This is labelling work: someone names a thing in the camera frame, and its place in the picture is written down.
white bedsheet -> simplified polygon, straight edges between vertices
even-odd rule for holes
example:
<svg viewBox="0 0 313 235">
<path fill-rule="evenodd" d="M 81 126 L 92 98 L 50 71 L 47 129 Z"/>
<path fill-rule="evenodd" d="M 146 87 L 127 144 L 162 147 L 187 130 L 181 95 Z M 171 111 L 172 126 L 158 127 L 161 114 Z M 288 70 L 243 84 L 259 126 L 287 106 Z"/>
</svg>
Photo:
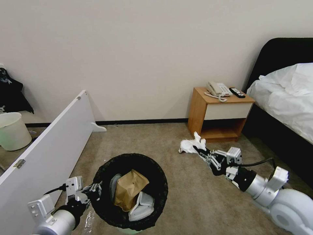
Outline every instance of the white bedsheet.
<svg viewBox="0 0 313 235">
<path fill-rule="evenodd" d="M 294 96 L 279 84 L 256 80 L 247 94 L 256 105 L 313 144 L 313 94 Z"/>
</svg>

wooden nightstand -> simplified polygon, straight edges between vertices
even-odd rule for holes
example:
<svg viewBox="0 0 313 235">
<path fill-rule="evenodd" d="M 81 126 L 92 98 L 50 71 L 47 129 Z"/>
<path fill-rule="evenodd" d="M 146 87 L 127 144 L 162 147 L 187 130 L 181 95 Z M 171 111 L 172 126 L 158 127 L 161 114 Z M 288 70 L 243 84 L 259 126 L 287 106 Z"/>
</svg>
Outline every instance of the wooden nightstand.
<svg viewBox="0 0 313 235">
<path fill-rule="evenodd" d="M 205 87 L 194 87 L 189 111 L 188 129 L 196 131 L 207 142 L 237 141 L 254 100 L 245 94 L 226 97 L 226 102 L 206 96 Z"/>
</svg>

white pillow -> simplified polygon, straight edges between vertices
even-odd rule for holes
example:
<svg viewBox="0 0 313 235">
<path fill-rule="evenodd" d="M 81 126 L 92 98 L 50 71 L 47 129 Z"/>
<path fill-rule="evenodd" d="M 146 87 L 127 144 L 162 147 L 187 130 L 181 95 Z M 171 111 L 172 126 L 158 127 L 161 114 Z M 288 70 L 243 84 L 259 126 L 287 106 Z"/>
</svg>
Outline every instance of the white pillow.
<svg viewBox="0 0 313 235">
<path fill-rule="evenodd" d="M 260 76 L 264 82 L 280 84 L 294 96 L 313 93 L 313 63 L 295 64 Z"/>
</svg>

black headboard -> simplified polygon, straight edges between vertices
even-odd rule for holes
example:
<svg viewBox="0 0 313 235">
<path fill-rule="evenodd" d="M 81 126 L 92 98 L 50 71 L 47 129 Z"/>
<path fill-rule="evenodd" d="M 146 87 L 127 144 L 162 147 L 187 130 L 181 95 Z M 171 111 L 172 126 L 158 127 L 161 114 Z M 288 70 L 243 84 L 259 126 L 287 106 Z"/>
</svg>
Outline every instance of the black headboard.
<svg viewBox="0 0 313 235">
<path fill-rule="evenodd" d="M 245 92 L 260 75 L 298 63 L 313 62 L 313 38 L 275 38 L 261 49 Z"/>
</svg>

telephone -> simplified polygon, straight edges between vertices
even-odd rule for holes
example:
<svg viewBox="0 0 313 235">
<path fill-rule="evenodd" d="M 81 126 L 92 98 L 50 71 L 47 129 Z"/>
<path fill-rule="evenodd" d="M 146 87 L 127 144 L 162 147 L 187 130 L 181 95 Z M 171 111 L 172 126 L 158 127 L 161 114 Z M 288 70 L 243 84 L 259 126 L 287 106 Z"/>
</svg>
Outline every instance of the telephone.
<svg viewBox="0 0 313 235">
<path fill-rule="evenodd" d="M 230 90 L 223 83 L 209 81 L 206 85 L 206 88 L 209 92 L 205 92 L 204 94 L 213 98 L 217 98 L 220 102 L 227 101 L 226 98 L 222 97 L 232 95 Z"/>
</svg>

